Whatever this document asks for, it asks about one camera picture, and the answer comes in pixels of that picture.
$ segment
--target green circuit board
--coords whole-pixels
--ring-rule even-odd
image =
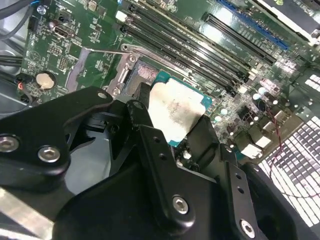
[[[218,135],[222,136],[226,126],[238,117],[238,110],[244,105],[252,105],[249,94],[234,96],[226,85],[233,83],[234,92],[243,85],[250,92],[257,84],[264,83],[272,94],[278,96],[307,66],[320,63],[319,51],[315,47],[291,36],[246,0],[200,0],[196,4],[193,0],[52,0],[45,8],[44,15],[34,10],[32,18],[36,26],[28,31],[22,62],[23,73],[36,76],[48,71],[56,79],[55,87],[50,90],[40,89],[35,82],[28,84],[28,90],[39,104],[88,86],[102,88],[109,85],[117,73],[120,56],[103,52],[90,53],[76,82],[68,82],[82,48],[120,51],[122,44],[139,45],[169,59],[186,72],[192,71],[196,88],[213,98],[206,114],[221,129]],[[118,11],[126,14],[125,22],[116,19]],[[208,14],[257,46],[274,62],[258,57],[245,45],[209,25],[205,19]],[[249,24],[247,18],[265,29],[267,35]],[[68,36],[57,34],[54,24],[63,26]],[[285,43],[287,49],[275,43],[274,38]],[[190,42],[208,50],[210,59],[194,51],[196,47],[190,47]],[[147,58],[142,60],[152,63]],[[157,64],[153,66],[171,71]],[[253,69],[254,77],[249,82],[239,77],[239,73],[248,77]],[[221,107],[228,113],[221,116],[221,122],[215,122]],[[246,128],[246,123],[239,122],[237,128]]]

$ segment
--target black ram slot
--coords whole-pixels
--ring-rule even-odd
[[[162,52],[162,54],[165,54],[166,58],[169,57],[170,59],[175,60],[178,63],[177,67],[179,67],[179,65],[180,65],[186,69],[191,69],[195,73],[199,74],[200,76],[212,81],[213,83],[220,86],[221,88],[226,89],[227,92],[232,91],[233,87],[231,84],[228,84],[224,81],[221,81],[220,79],[213,78],[213,76],[209,75],[207,72],[204,72],[201,69],[197,69],[193,63],[188,62],[186,59],[180,57],[179,55],[175,54],[171,50],[167,49],[163,44],[161,44],[159,42],[155,42],[149,36],[142,34],[140,31],[138,31],[130,26],[128,26],[128,29],[126,30],[126,32],[129,35],[131,35],[133,38],[139,40],[139,42],[144,42],[144,43],[146,43],[146,45],[152,46],[158,52]]]
[[[203,67],[207,68],[211,72],[217,74],[220,78],[224,78],[228,82],[238,82],[239,79],[233,78],[232,76],[228,75],[227,73],[223,72],[218,67],[212,65],[212,63],[205,61],[204,59],[199,58],[197,55],[195,55],[190,49],[181,47],[177,42],[172,40],[170,37],[168,37],[166,34],[164,34],[161,31],[158,31],[146,23],[142,22],[139,19],[133,20],[134,24],[136,24],[139,28],[146,32],[150,32],[153,36],[160,37],[160,39],[164,40],[168,45],[173,46],[178,52],[186,55],[188,58],[192,59],[193,61],[197,61],[203,65]]]
[[[222,46],[216,44],[215,42],[211,41],[210,39],[208,39],[206,36],[204,36],[202,33],[198,32],[197,30],[191,28],[190,26],[188,26],[187,24],[183,23],[181,21],[181,19],[179,19],[178,17],[176,17],[174,14],[170,13],[169,11],[165,11],[162,7],[160,7],[158,4],[155,3],[154,0],[145,0],[146,3],[148,3],[150,6],[152,6],[152,8],[157,9],[159,12],[162,12],[163,14],[165,14],[166,16],[168,16],[169,18],[171,18],[172,20],[174,20],[175,22],[179,23],[180,25],[182,25],[184,28],[188,29],[190,32],[196,34],[196,35],[202,35],[202,37],[204,39],[206,39],[211,45],[211,47],[213,49],[218,49],[219,51],[225,53],[226,55],[229,56],[229,58],[232,61],[236,61],[240,64],[242,64],[243,66],[245,66],[245,69],[247,71],[249,71],[251,69],[251,66],[249,64],[247,64],[246,62],[244,62],[242,59],[240,59],[239,57],[233,55],[232,53],[228,52],[225,48],[223,48]]]
[[[207,49],[202,47],[197,42],[192,41],[192,39],[186,37],[185,35],[183,35],[179,31],[173,29],[172,26],[166,24],[165,22],[163,22],[159,18],[153,16],[148,11],[146,11],[144,9],[141,9],[139,7],[135,7],[135,6],[131,7],[130,10],[133,11],[133,12],[138,13],[140,16],[142,16],[142,17],[150,20],[151,22],[157,24],[159,27],[161,27],[164,30],[166,30],[167,32],[169,32],[173,37],[179,39],[182,42],[185,42],[186,45],[189,45],[190,47],[194,48],[198,52],[202,53],[206,58],[210,59],[212,62],[215,62],[215,63],[221,65],[223,68],[228,69],[228,71],[233,73],[235,76],[239,76],[240,77],[240,76],[244,76],[247,73],[245,71],[241,71],[240,69],[236,68],[235,66],[233,66],[229,62],[226,62],[225,60],[223,60],[222,58],[218,57],[214,53],[208,51]]]
[[[197,65],[200,66],[198,68],[204,70],[206,72],[206,74],[209,74],[209,75],[215,74],[216,76],[218,76],[218,78],[220,80],[222,80],[226,83],[237,83],[238,82],[237,79],[231,77],[228,74],[225,74],[220,69],[214,68],[214,66],[212,64],[204,62],[202,59],[199,59],[198,57],[196,57],[194,55],[194,53],[191,50],[186,49],[184,47],[181,47],[177,42],[173,41],[171,38],[167,37],[162,32],[157,31],[156,29],[150,27],[149,25],[145,24],[144,22],[142,22],[138,19],[134,19],[133,23],[142,31],[144,31],[146,33],[150,33],[153,39],[154,38],[157,39],[157,43],[163,42],[164,43],[163,46],[168,45],[171,48],[173,48],[176,52],[178,52],[179,54],[183,54],[184,56],[186,56],[187,58],[192,60],[192,61],[189,61],[188,59],[181,57],[182,60],[188,61],[191,66],[194,65],[193,62],[196,62]]]

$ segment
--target capacitor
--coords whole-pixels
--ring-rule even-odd
[[[254,101],[254,105],[262,112],[265,112],[267,110],[267,104],[262,99]]]
[[[246,121],[249,123],[250,126],[252,126],[255,122],[254,119],[252,118],[252,116],[248,116],[248,118],[246,119]]]
[[[215,120],[216,122],[221,122],[222,117],[221,117],[221,116],[215,116],[215,117],[214,117],[214,120]]]
[[[270,92],[266,92],[264,95],[268,98],[268,100],[269,100],[273,105],[277,105],[277,104],[278,104],[278,100],[277,100],[274,96],[272,96]]]
[[[251,117],[253,118],[254,121],[258,121],[259,120],[259,117],[255,112],[252,111],[250,114],[251,114]]]
[[[233,126],[230,126],[230,125],[227,126],[227,127],[226,127],[226,131],[228,132],[228,134],[229,134],[230,136],[233,136],[233,135],[235,134]]]
[[[221,108],[220,108],[220,113],[221,113],[222,115],[227,115],[227,114],[228,114],[228,110],[227,110],[225,107],[221,107]]]
[[[266,93],[267,89],[262,86],[261,84],[258,84],[257,86],[255,86],[255,90],[257,90],[257,92],[262,96]]]
[[[233,149],[233,148],[235,147],[234,142],[233,142],[230,138],[228,138],[228,140],[227,140],[226,142],[227,142],[227,144],[229,145],[229,147],[230,147],[231,149]]]
[[[267,92],[267,89],[264,86],[259,87],[257,90],[260,95],[264,95]]]
[[[259,94],[259,93],[253,93],[252,94],[252,99],[253,100],[258,100],[258,99],[260,99],[261,98],[261,95]]]

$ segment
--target red wire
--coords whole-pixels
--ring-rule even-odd
[[[23,85],[22,85],[22,82],[19,82],[19,83],[18,83],[18,89],[20,89],[20,90],[24,89],[24,87],[23,87]]]
[[[271,166],[270,166],[270,173],[269,173],[269,178],[271,179],[272,167],[274,166],[275,161],[278,160],[279,155],[283,152],[283,148],[282,148],[281,136],[279,133],[279,126],[277,124],[277,120],[269,111],[268,111],[268,114],[272,117],[272,121],[275,125],[275,133],[279,138],[279,150],[276,152],[275,156],[271,159]]]

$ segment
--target mounting hole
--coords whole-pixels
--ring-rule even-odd
[[[241,193],[241,194],[244,194],[245,193],[245,191],[241,188],[241,187],[237,187],[238,188],[238,191]]]
[[[161,160],[167,160],[167,157],[166,157],[166,155],[164,155],[163,153],[160,153],[159,154],[159,158],[161,159]]]
[[[153,140],[154,140],[156,143],[160,143],[160,139],[157,138],[156,136],[153,137]]]
[[[108,132],[111,134],[115,134],[116,132],[119,131],[119,126],[116,124],[112,124],[109,128],[108,128]]]

